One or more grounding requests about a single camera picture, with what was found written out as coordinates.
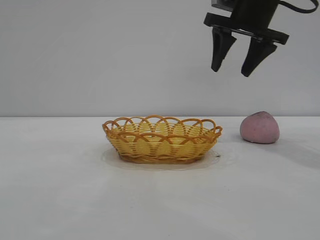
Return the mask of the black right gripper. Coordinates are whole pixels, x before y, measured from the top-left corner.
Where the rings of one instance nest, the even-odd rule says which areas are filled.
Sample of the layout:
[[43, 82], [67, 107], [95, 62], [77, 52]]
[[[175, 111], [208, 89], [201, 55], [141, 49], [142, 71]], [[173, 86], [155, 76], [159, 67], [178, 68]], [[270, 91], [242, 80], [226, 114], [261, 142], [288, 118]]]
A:
[[287, 43], [288, 34], [269, 29], [279, 3], [278, 0], [213, 0], [211, 2], [212, 7], [231, 12], [229, 17], [208, 12], [204, 19], [206, 26], [213, 27], [211, 69], [214, 72], [220, 69], [227, 53], [237, 40], [232, 36], [232, 32], [252, 37], [241, 68], [241, 74], [245, 77], [249, 77], [265, 58], [276, 51], [277, 46], [272, 42], [281, 45]]

